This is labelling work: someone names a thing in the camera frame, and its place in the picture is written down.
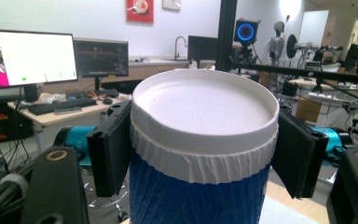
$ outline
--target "sink faucet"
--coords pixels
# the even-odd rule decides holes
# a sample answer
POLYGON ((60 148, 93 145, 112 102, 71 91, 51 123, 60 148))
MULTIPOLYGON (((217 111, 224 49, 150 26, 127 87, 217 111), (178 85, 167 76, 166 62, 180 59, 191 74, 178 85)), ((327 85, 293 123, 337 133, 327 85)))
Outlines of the sink faucet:
POLYGON ((177 50, 178 50, 178 40, 181 38, 185 41, 185 47, 187 48, 187 42, 186 42, 185 38, 182 37, 181 35, 179 35, 175 40, 175 55, 173 56, 173 58, 175 60, 179 58, 179 52, 177 50))

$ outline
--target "blue circular light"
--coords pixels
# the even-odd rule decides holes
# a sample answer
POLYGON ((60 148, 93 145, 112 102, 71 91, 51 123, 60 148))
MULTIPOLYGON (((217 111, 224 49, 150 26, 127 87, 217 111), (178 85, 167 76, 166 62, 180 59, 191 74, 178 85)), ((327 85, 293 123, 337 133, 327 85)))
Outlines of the blue circular light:
POLYGON ((244 23, 238 28, 237 35, 238 35, 239 39, 241 39, 243 41, 249 41, 250 39, 252 39, 254 37, 255 29, 251 24, 244 23), (247 29, 249 31, 249 34, 247 36, 243 36, 241 33, 242 29, 247 29))

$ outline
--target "computer monitor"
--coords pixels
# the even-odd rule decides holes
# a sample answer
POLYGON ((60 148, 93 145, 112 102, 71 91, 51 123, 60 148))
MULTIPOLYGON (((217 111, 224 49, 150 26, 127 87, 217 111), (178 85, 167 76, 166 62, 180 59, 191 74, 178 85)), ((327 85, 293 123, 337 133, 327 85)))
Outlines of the computer monitor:
POLYGON ((190 35, 188 37, 187 58, 195 60, 215 60, 217 58, 217 38, 190 35))
POLYGON ((77 73, 71 34, 0 30, 0 89, 35 91, 37 83, 73 80, 77 73))
POLYGON ((129 45, 125 41, 75 38, 77 74, 81 77, 127 77, 129 45))
POLYGON ((358 45, 351 44, 351 47, 347 53, 347 57, 345 58, 345 71, 349 72, 355 66, 358 66, 358 45))

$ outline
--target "wall picture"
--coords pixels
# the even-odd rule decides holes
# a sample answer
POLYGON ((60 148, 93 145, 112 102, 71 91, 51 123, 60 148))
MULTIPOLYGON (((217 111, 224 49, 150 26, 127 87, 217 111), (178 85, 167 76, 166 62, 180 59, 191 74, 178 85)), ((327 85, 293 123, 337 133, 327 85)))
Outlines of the wall picture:
POLYGON ((154 0, 127 0, 127 21, 153 23, 154 0))

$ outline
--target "black metal pole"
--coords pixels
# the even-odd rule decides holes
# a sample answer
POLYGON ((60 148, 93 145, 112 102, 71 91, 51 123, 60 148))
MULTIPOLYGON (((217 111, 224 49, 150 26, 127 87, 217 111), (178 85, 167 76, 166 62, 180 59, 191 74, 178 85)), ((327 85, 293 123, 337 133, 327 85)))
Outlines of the black metal pole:
POLYGON ((344 74, 344 73, 333 73, 333 72, 323 72, 323 71, 310 71, 306 69, 297 69, 297 68, 287 68, 287 67, 277 67, 270 65, 260 65, 260 64, 244 64, 244 63, 234 63, 236 67, 246 68, 250 70, 272 72, 278 74, 287 74, 296 77, 315 77, 321 79, 331 79, 337 80, 340 82, 352 82, 358 83, 358 74, 344 74))
POLYGON ((217 38, 216 70, 231 70, 229 56, 232 49, 237 0, 222 0, 220 5, 219 33, 217 38))

